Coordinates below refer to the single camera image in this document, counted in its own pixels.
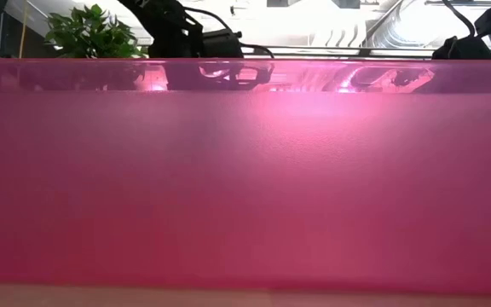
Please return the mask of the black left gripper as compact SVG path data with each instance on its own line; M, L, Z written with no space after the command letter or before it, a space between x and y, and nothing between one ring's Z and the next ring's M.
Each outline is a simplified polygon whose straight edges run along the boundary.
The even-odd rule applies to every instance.
M239 38L240 32L222 29L203 34L204 58L243 58Z

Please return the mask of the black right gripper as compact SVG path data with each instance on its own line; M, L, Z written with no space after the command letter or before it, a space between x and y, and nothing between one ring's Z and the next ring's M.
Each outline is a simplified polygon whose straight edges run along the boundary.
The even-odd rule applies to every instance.
M491 59L488 46L477 37L451 37L436 49L432 59Z

